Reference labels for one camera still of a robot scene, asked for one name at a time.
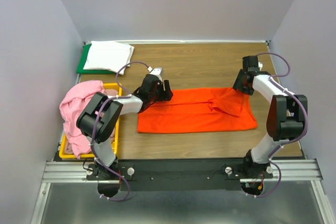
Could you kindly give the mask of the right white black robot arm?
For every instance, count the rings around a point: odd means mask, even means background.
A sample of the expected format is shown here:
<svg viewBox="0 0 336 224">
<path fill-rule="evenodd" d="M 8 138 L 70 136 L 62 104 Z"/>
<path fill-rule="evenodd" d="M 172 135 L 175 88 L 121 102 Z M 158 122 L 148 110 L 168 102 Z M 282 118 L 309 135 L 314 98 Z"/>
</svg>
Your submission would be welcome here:
<svg viewBox="0 0 336 224">
<path fill-rule="evenodd" d="M 265 172 L 282 147 L 299 141 L 308 130 L 307 97 L 288 91 L 261 68 L 256 55 L 243 57 L 243 66 L 233 85 L 234 90 L 246 95 L 259 92 L 270 104 L 266 135 L 246 153 L 241 164 L 232 168 L 238 178 L 255 178 Z"/>
</svg>

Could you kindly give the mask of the orange t-shirt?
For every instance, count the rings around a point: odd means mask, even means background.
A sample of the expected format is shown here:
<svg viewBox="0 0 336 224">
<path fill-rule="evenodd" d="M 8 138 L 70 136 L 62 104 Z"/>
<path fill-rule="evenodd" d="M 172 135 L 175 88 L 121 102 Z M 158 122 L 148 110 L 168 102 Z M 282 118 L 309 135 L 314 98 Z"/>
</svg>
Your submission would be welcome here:
<svg viewBox="0 0 336 224">
<path fill-rule="evenodd" d="M 138 115 L 138 132 L 154 134 L 246 131 L 258 123 L 249 96 L 233 88 L 174 90 Z"/>
</svg>

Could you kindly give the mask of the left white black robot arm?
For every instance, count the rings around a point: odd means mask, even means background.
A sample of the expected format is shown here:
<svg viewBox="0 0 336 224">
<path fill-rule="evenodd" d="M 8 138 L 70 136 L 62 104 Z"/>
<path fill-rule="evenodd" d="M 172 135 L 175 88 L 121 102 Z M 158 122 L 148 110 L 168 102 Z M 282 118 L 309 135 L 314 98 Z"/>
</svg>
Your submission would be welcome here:
<svg viewBox="0 0 336 224">
<path fill-rule="evenodd" d="M 89 144 L 95 160 L 99 163 L 98 173 L 104 179 L 116 175 L 117 155 L 108 140 L 119 116 L 129 113 L 142 113 L 156 102 L 170 101 L 173 92 L 168 80 L 158 75 L 147 74 L 133 93 L 125 96 L 109 97 L 101 92 L 94 94 L 79 115 L 76 126 L 90 138 Z"/>
</svg>

